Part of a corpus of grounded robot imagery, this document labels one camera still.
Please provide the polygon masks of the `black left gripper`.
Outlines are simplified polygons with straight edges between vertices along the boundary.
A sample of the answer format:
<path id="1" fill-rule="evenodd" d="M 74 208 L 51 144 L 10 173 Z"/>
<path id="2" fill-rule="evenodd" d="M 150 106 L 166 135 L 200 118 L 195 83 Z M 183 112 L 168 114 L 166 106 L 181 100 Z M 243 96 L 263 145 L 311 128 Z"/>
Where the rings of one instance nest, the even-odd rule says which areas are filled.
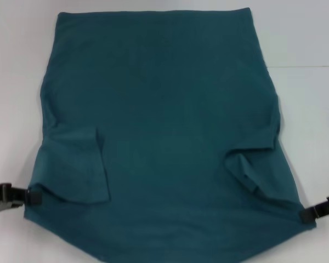
<path id="1" fill-rule="evenodd" d="M 10 199 L 10 190 L 12 189 L 12 200 Z M 0 212 L 13 209 L 15 206 L 34 206 L 42 204 L 42 193 L 31 191 L 30 189 L 12 188 L 12 184 L 0 184 Z"/>

